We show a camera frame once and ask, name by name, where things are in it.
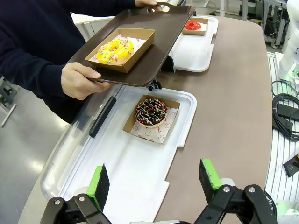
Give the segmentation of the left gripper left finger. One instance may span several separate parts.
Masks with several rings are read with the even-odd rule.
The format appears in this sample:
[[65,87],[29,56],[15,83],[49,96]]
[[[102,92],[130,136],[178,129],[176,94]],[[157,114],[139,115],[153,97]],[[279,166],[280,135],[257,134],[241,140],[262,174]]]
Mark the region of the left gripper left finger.
[[86,193],[66,201],[51,198],[44,210],[41,224],[109,224],[103,210],[107,201],[110,182],[105,165],[97,166]]

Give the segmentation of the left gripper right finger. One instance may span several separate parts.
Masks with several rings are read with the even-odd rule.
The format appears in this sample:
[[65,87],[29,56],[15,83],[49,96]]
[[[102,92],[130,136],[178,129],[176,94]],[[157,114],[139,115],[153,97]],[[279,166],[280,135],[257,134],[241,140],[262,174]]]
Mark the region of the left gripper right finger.
[[270,196],[256,184],[244,189],[222,184],[208,158],[201,158],[199,180],[207,206],[196,219],[196,224],[220,224],[226,214],[235,214],[242,224],[276,224],[277,209],[269,203]]

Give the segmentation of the person's right hand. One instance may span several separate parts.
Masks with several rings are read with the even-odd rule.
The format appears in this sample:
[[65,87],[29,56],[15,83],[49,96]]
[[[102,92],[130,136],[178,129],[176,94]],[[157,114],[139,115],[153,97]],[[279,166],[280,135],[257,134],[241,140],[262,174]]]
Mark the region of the person's right hand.
[[69,97],[84,100],[93,93],[101,93],[110,87],[107,82],[93,82],[90,78],[101,78],[101,74],[80,63],[68,63],[62,69],[61,86]]

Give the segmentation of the person's left hand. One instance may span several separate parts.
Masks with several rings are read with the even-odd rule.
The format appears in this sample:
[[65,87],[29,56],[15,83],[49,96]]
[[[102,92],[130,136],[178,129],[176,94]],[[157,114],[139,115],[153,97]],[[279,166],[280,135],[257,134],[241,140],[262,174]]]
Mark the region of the person's left hand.
[[137,7],[145,7],[145,6],[156,6],[156,0],[135,0],[135,5]]

